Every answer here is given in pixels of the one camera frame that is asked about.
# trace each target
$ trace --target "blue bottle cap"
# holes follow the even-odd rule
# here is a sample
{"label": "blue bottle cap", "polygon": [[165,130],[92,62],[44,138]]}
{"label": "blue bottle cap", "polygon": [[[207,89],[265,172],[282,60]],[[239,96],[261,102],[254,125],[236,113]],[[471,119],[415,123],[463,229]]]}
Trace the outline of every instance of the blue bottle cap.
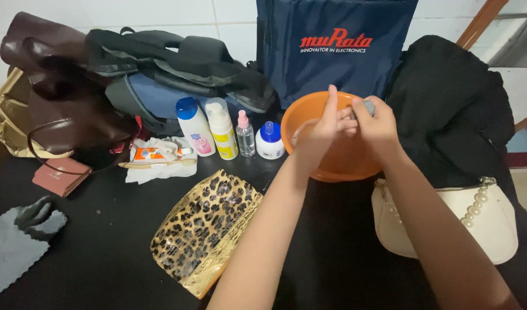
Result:
{"label": "blue bottle cap", "polygon": [[190,120],[198,111],[198,100],[193,97],[181,98],[175,104],[175,113],[178,119]]}
{"label": "blue bottle cap", "polygon": [[262,140],[269,143],[275,143],[281,139],[281,125],[273,122],[266,122],[260,128]]}

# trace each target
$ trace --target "gray microfiber cloth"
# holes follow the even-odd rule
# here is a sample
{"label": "gray microfiber cloth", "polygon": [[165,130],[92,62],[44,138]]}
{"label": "gray microfiber cloth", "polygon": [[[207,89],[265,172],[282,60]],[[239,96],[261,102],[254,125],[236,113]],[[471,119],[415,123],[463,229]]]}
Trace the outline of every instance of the gray microfiber cloth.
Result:
{"label": "gray microfiber cloth", "polygon": [[51,210],[49,196],[0,216],[0,292],[14,283],[49,249],[49,241],[67,217]]}

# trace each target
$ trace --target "pearl strap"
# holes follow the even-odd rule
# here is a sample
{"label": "pearl strap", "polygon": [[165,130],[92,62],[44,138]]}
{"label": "pearl strap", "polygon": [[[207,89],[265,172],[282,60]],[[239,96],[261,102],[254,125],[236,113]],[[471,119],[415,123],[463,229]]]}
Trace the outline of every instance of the pearl strap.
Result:
{"label": "pearl strap", "polygon": [[[493,185],[495,183],[497,183],[497,181],[494,178],[482,177],[480,179],[478,193],[474,195],[474,203],[466,209],[467,213],[464,215],[464,217],[460,218],[459,220],[466,228],[474,227],[474,219],[476,218],[476,216],[482,213],[481,208],[483,207],[483,204],[485,204],[489,200],[487,197],[488,185]],[[391,213],[393,213],[394,217],[398,220],[398,223],[403,224],[396,206],[393,205],[390,201],[387,201],[386,207],[390,210]]]}

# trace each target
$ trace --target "leopard print pouch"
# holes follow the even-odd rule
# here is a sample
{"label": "leopard print pouch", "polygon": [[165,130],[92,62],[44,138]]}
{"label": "leopard print pouch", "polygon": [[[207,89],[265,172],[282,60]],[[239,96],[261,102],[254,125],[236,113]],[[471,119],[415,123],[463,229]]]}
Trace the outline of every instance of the leopard print pouch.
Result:
{"label": "leopard print pouch", "polygon": [[263,195],[220,169],[174,206],[150,243],[157,264],[201,299],[221,275]]}

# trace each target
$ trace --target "pink wallet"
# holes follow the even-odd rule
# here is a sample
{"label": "pink wallet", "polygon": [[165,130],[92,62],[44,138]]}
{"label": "pink wallet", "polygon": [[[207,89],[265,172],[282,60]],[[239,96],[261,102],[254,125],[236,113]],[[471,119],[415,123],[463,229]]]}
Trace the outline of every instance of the pink wallet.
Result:
{"label": "pink wallet", "polygon": [[86,179],[88,173],[93,171],[91,167],[68,157],[49,159],[47,164],[62,171],[84,173],[82,175],[67,174],[53,170],[46,165],[41,166],[34,173],[34,178],[32,179],[34,184],[52,191],[61,197],[68,196],[68,194]]}

